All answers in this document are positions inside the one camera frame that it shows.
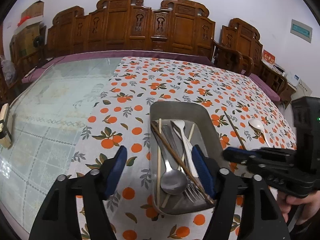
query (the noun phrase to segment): chopstick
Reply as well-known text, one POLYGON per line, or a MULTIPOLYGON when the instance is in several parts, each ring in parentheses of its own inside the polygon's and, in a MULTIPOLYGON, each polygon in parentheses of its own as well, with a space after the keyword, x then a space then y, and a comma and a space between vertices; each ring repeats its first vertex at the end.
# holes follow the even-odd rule
MULTIPOLYGON (((159 119, 159 130, 161 132, 162 129, 162 121, 159 119)), ((161 178, 161 150, 158 146, 158 155, 157 155, 157 197, 156 204, 157 207, 160 207, 160 178, 161 178)))
POLYGON ((192 180, 192 182, 199 188, 200 192, 204 195, 206 201, 208 201, 210 204, 214 204, 214 201, 212 200, 212 198, 210 198, 207 193, 204 191, 202 185, 200 185, 200 183, 193 177, 193 175, 191 174, 191 172, 189 171, 189 169, 187 169, 187 167, 185 166, 185 164, 183 163, 183 161, 180 159, 179 155, 177 155, 175 153, 175 151, 171 148, 170 144, 166 141, 166 139, 163 138, 162 134, 160 133, 160 131, 157 129, 157 127, 151 123, 151 127, 153 128, 153 130, 156 132, 156 134, 159 136, 159 138, 161 139, 162 143, 165 145, 165 147, 168 149, 168 151, 170 152, 170 154, 172 155, 172 157, 176 160, 176 162, 183 168, 183 170, 185 171, 185 173, 189 176, 189 178, 192 180))
POLYGON ((224 114, 226 115, 229 123, 231 124, 231 127, 232 127, 233 130, 235 131, 235 133, 236 133, 236 135, 237 135, 237 137, 238 137, 238 139, 239 139, 239 141, 240 141, 240 144, 241 144, 242 148, 243 148, 244 150, 246 150, 246 148, 245 148, 245 146, 244 146, 244 143, 243 143, 243 141, 241 140, 240 135, 238 134, 237 129, 235 128, 235 126, 233 125, 233 123, 232 123, 231 120, 230 120, 230 117, 227 115, 226 111, 223 111, 223 112, 224 112, 224 114))
MULTIPOLYGON (((190 142, 191 137, 192 137, 192 135, 193 135, 194 129, 195 129, 195 124, 193 123, 192 126, 191 126, 191 129, 190 129, 189 137, 188 137, 188 141, 189 141, 189 142, 190 142)), ((163 203, 162 203, 162 205, 161 205, 161 208, 165 208, 165 207, 166 207, 170 196, 171 196, 170 194, 167 194, 167 195, 165 196, 165 199, 164 199, 164 201, 163 201, 163 203)))

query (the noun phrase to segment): screw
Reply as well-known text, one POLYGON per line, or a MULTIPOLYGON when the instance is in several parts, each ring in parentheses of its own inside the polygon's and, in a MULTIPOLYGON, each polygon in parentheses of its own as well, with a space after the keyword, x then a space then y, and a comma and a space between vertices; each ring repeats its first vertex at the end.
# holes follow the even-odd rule
POLYGON ((256 181, 262 181, 262 177, 258 174, 254 175, 253 178, 256 180, 256 181))
POLYGON ((58 181, 64 181, 66 178, 67 178, 66 175, 61 174, 61 175, 59 175, 59 176, 57 177, 57 180, 58 180, 58 181))
POLYGON ((223 175, 227 175, 227 174, 229 174, 229 170, 228 169, 226 169, 226 168, 221 168, 220 170, 219 170, 219 172, 221 173, 221 174, 223 174, 223 175))
POLYGON ((99 174, 99 173, 100 173, 99 169, 92 169, 92 170, 90 171, 90 174, 91 174, 91 175, 97 175, 97 174, 99 174))

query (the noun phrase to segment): stainless steel tray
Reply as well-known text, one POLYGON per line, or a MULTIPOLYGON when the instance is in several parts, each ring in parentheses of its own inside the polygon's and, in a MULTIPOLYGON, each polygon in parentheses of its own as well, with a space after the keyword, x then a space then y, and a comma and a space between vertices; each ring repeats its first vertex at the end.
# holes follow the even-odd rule
MULTIPOLYGON (((191 138, 191 144, 199 145, 205 156, 214 158, 220 167, 228 167, 228 162, 222 158, 222 146, 219 140, 217 131, 215 130, 211 118, 207 110, 195 103, 186 102, 171 102, 159 101, 155 102, 150 107, 150 121, 157 121, 162 119, 162 124, 170 125, 171 120, 184 120, 185 134, 189 135, 192 124, 195 124, 194 132, 191 138)), ((182 143, 174 132, 173 136, 177 142, 177 147, 180 155, 182 155, 182 143)), ((153 204, 156 210, 163 214, 181 215, 186 213, 198 212, 208 208, 212 208, 204 199, 192 203, 183 194, 171 195, 165 208, 162 208, 162 203, 166 198, 166 193, 160 190, 160 206, 156 206, 156 182, 157 182, 157 152, 158 144, 153 133, 150 130, 150 154, 151 154, 151 174, 152 174, 152 195, 153 204)), ((167 152, 168 160, 173 169, 178 167, 176 161, 167 152)), ((161 157, 161 175, 165 172, 163 158, 161 157)))

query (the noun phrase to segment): orange pattern tablecloth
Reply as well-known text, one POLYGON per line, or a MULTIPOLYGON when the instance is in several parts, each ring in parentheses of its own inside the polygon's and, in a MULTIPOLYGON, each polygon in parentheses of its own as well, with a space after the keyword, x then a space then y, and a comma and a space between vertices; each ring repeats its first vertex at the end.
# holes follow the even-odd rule
MULTIPOLYGON (((206 210, 181 216, 159 215, 151 206, 149 170, 149 109, 156 101, 195 102, 204 106, 219 133, 223 148, 240 147, 223 111, 238 128, 247 149, 267 146, 248 120, 255 117, 265 125, 271 145, 296 148, 295 135, 270 99, 247 77, 195 63, 125 57, 109 85, 88 116, 68 174, 82 176, 115 155, 119 145, 128 150, 128 161, 117 190, 105 208, 117 239, 202 239, 212 216, 206 210)), ((238 175, 240 165, 230 165, 238 175)), ((241 221, 242 198, 238 197, 229 239, 236 239, 241 221)), ((83 203, 77 200, 83 239, 89 239, 83 203)))

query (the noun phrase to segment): plastic bag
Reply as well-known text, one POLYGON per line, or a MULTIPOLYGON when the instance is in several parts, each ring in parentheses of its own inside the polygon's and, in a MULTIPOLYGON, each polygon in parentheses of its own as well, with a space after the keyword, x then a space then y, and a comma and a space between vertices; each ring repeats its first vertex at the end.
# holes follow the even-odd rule
POLYGON ((5 82, 10 85, 17 79, 17 71, 14 64, 10 60, 6 60, 4 56, 0 56, 0 60, 5 82))

